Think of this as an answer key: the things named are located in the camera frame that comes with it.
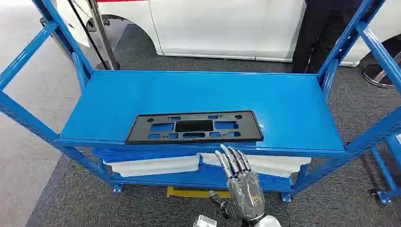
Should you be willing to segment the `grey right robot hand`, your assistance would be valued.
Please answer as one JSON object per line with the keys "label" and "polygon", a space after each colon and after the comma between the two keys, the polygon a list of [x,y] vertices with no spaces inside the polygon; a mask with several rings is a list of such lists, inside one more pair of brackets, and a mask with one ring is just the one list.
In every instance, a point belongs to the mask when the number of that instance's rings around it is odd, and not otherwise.
{"label": "grey right robot hand", "polygon": [[245,154],[231,146],[221,144],[220,147],[224,152],[215,150],[215,155],[227,178],[231,200],[224,200],[215,191],[209,191],[210,200],[225,218],[252,221],[264,216],[263,190]]}

